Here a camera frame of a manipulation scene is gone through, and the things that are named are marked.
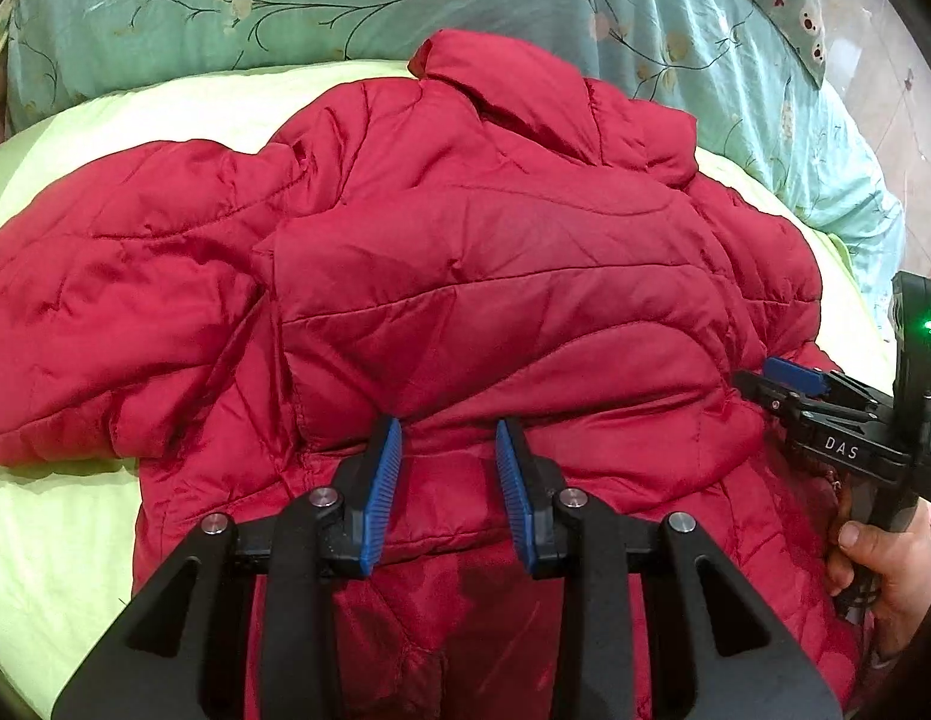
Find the person's right hand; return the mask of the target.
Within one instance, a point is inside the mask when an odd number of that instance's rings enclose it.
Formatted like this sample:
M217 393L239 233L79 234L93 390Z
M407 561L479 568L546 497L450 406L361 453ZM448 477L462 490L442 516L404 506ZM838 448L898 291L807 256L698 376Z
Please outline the person's right hand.
M831 596L846 590L854 571L869 569L879 577L872 605L874 652L892 660L908 647L931 608L931 504L920 499L908 527L890 533L854 520L852 491L843 489L827 559Z

